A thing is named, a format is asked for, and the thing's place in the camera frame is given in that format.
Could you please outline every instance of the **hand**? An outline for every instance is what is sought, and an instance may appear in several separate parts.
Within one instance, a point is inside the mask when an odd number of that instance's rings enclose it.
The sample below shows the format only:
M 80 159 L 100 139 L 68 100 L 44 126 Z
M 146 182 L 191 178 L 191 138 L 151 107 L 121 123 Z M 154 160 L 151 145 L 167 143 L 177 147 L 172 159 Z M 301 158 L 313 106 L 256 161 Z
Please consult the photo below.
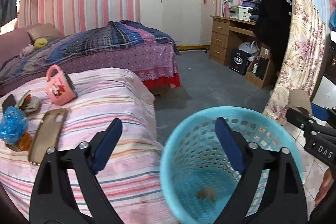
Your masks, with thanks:
M 320 201 L 327 195 L 331 180 L 332 180 L 332 174 L 331 174 L 330 168 L 328 168 L 327 171 L 324 173 L 323 181 L 320 186 L 320 190 L 317 193 L 316 198 L 315 198 L 316 205 L 319 204 Z

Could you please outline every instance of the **basket bottom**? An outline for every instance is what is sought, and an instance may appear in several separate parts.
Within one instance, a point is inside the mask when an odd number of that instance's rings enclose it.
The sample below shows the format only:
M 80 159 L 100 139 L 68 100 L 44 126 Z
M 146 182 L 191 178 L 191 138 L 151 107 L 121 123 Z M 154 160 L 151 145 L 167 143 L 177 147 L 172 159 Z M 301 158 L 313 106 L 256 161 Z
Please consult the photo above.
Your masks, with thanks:
M 213 223 L 229 201 L 237 182 L 224 170 L 201 168 L 190 173 L 176 174 L 174 187 L 184 209 L 198 223 Z M 198 199 L 197 193 L 213 188 L 216 202 L 210 197 Z

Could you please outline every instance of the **cartoon character print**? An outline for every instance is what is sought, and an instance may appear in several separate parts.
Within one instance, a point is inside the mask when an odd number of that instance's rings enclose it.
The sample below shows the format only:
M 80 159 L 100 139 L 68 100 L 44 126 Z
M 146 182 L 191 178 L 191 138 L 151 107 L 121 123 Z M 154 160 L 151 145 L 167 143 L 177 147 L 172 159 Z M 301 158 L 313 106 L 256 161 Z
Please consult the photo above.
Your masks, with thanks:
M 58 83 L 52 84 L 51 91 L 56 98 L 60 97 L 65 92 L 64 85 L 62 85 L 60 78 L 58 78 Z

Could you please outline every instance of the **mug handle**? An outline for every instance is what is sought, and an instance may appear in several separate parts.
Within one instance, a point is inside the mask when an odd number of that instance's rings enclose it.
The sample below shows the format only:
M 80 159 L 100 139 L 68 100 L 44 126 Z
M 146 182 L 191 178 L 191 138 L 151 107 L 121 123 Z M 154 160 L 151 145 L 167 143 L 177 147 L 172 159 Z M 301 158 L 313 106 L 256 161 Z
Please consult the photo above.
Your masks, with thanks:
M 61 68 L 58 65 L 52 65 L 49 67 L 49 69 L 47 70 L 47 74 L 45 76 L 45 79 L 47 82 L 50 81 L 51 78 L 51 73 L 53 72 L 53 70 L 57 70 L 58 72 L 61 72 Z

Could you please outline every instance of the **brown phone case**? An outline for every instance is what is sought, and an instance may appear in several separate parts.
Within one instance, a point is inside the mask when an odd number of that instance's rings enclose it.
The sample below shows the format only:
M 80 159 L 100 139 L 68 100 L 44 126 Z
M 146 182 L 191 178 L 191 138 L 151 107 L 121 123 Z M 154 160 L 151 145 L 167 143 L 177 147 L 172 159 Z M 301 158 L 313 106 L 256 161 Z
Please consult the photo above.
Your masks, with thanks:
M 67 114 L 68 111 L 66 108 L 49 110 L 44 114 L 35 136 L 31 141 L 28 152 L 28 161 L 30 163 L 40 165 L 46 150 L 51 146 L 57 148 L 58 139 Z M 59 122 L 56 122 L 58 116 L 62 118 Z

